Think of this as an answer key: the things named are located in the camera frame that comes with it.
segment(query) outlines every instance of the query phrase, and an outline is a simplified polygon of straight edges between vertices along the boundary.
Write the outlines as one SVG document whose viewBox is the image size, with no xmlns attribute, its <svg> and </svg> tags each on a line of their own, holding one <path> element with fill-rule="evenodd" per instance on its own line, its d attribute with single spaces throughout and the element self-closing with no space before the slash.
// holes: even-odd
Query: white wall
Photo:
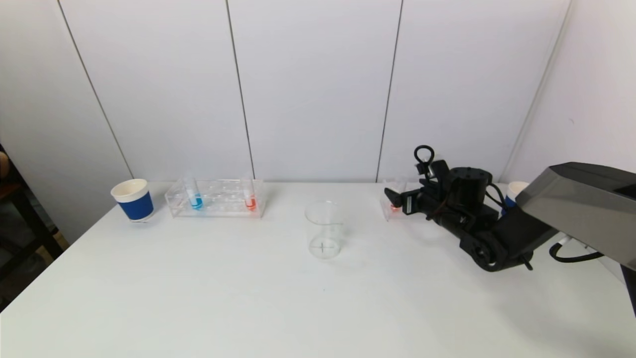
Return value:
<svg viewBox="0 0 636 358">
<path fill-rule="evenodd" d="M 400 0 L 230 0 L 257 178 L 372 182 Z"/>
<path fill-rule="evenodd" d="M 0 142 L 69 242 L 131 178 L 56 1 L 0 1 Z"/>
<path fill-rule="evenodd" d="M 135 177 L 252 177 L 224 1 L 60 3 Z"/>
<path fill-rule="evenodd" d="M 569 0 L 404 0 L 379 179 L 413 176 L 413 150 L 503 172 Z"/>
<path fill-rule="evenodd" d="M 568 161 L 636 172 L 635 19 L 632 0 L 573 2 L 504 181 Z"/>
</svg>

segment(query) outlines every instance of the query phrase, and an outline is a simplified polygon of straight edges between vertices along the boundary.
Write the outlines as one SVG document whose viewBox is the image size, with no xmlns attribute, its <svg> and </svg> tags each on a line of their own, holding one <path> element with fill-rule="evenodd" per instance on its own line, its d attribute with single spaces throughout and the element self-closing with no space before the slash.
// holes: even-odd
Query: test tube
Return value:
<svg viewBox="0 0 636 358">
<path fill-rule="evenodd" d="M 251 179 L 241 180 L 243 185 L 243 196 L 245 198 L 245 206 L 249 211 L 256 210 L 256 196 L 254 195 L 254 183 Z"/>
<path fill-rule="evenodd" d="M 188 200 L 194 210 L 201 210 L 203 208 L 203 199 L 201 193 L 198 191 L 197 181 L 191 175 L 186 176 L 183 179 L 183 185 L 186 187 L 186 193 L 188 194 Z"/>
</svg>

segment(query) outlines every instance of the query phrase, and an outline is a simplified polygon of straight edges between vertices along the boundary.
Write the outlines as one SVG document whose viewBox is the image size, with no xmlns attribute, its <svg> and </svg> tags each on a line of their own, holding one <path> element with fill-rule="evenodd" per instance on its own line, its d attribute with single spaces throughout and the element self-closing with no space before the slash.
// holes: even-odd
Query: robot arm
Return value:
<svg viewBox="0 0 636 358">
<path fill-rule="evenodd" d="M 421 149 L 431 153 L 426 162 L 418 157 Z M 636 311 L 636 174 L 576 162 L 551 166 L 517 196 L 515 207 L 505 207 L 500 193 L 498 204 L 506 214 L 499 218 L 498 211 L 483 204 L 486 187 L 493 185 L 490 173 L 449 169 L 445 161 L 433 160 L 428 146 L 416 148 L 415 158 L 418 172 L 425 175 L 422 187 L 404 193 L 385 189 L 385 194 L 406 215 L 424 213 L 453 233 L 479 267 L 499 271 L 523 264 L 532 269 L 533 251 L 562 231 L 622 265 Z M 551 255 L 558 259 L 557 250 L 553 247 Z"/>
</svg>

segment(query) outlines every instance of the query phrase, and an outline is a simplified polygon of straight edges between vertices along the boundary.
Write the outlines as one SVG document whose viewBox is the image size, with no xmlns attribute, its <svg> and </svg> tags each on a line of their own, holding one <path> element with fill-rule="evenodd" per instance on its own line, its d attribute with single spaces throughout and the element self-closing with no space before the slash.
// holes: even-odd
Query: clear acrylic rack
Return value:
<svg viewBox="0 0 636 358">
<path fill-rule="evenodd" d="M 261 218 L 266 197 L 262 180 L 197 180 L 203 201 L 200 209 L 190 205 L 184 180 L 178 180 L 165 193 L 172 217 Z"/>
</svg>

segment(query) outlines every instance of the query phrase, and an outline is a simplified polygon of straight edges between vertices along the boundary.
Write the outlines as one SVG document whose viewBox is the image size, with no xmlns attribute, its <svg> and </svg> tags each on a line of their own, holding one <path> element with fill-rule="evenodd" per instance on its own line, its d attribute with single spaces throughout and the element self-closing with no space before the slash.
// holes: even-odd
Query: black loop handle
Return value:
<svg viewBox="0 0 636 358">
<path fill-rule="evenodd" d="M 420 157 L 417 155 L 417 152 L 420 151 L 420 149 L 426 149 L 431 153 L 431 157 L 429 158 L 428 161 L 422 161 L 422 159 L 420 159 Z M 421 163 L 421 164 L 430 164 L 433 162 L 433 158 L 435 158 L 435 151 L 433 150 L 433 148 L 427 146 L 427 145 L 419 145 L 415 151 L 413 152 L 413 155 L 415 156 L 415 159 L 417 160 L 417 162 Z"/>
</svg>

